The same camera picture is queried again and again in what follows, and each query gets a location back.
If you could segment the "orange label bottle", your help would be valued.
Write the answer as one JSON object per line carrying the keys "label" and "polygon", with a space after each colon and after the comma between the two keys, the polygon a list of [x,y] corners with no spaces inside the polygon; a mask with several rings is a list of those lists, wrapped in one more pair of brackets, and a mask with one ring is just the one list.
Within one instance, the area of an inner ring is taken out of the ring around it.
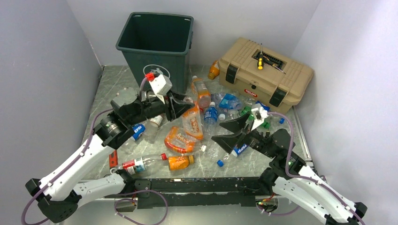
{"label": "orange label bottle", "polygon": [[200,117],[200,108],[196,101],[191,97],[185,97],[185,102],[194,103],[195,106],[187,110],[182,115],[183,128],[186,134],[196,138],[197,140],[203,140],[204,134],[202,130],[202,122]]}

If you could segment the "blue label water bottle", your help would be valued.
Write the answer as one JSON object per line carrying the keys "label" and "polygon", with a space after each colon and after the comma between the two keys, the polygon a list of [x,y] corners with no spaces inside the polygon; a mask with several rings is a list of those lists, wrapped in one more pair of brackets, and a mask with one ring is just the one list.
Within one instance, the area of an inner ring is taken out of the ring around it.
{"label": "blue label water bottle", "polygon": [[210,138],[216,129],[218,111],[215,102],[211,102],[204,114],[204,136]]}

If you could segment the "crushed large orange bottle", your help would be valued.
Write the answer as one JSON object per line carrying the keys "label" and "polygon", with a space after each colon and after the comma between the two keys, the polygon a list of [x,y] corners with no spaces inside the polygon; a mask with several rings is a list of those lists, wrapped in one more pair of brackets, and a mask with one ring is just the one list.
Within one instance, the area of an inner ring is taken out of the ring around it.
{"label": "crushed large orange bottle", "polygon": [[173,126],[164,139],[165,146],[177,153],[188,154],[203,149],[194,137],[187,135],[183,128]]}

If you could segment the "small orange juice bottle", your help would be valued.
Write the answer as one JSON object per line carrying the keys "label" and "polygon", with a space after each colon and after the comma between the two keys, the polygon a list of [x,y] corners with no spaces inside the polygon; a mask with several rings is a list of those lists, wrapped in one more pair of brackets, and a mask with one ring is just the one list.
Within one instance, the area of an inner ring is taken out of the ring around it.
{"label": "small orange juice bottle", "polygon": [[169,170],[177,171],[195,163],[193,155],[168,157]]}

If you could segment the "clear bottle red cap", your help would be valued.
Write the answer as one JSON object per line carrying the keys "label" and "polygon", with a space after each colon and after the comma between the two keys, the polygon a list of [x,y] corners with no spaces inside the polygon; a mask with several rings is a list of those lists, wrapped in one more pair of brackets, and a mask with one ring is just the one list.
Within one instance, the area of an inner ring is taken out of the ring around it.
{"label": "clear bottle red cap", "polygon": [[145,155],[118,164],[114,168],[111,168],[110,172],[116,173],[116,171],[124,170],[131,175],[142,172],[156,172],[165,166],[166,160],[167,156],[165,153]]}

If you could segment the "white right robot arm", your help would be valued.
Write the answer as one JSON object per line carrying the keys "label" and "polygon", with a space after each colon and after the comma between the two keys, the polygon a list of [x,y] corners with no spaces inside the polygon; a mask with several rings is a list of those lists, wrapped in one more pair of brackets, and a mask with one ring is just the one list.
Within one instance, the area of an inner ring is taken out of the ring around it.
{"label": "white right robot arm", "polygon": [[258,178],[259,190],[269,195],[275,193],[305,209],[325,225],[363,225],[367,206],[353,202],[338,194],[314,170],[294,153],[293,131],[284,128],[261,132],[255,128],[249,113],[220,123],[231,132],[215,135],[212,140],[227,153],[236,153],[246,145],[269,157],[271,162]]}

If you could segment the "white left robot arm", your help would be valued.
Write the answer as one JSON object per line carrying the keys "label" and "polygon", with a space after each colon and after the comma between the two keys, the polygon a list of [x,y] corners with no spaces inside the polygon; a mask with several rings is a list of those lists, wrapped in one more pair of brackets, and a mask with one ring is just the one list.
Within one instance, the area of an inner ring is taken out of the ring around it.
{"label": "white left robot arm", "polygon": [[119,91],[110,104],[105,117],[92,122],[88,139],[79,149],[47,176],[26,183],[47,221],[62,222],[83,205],[108,195],[132,195],[136,181],[123,169],[85,183],[82,178],[133,136],[134,125],[159,115],[175,120],[194,107],[187,95],[172,90],[159,97],[151,90],[138,93],[132,88]]}

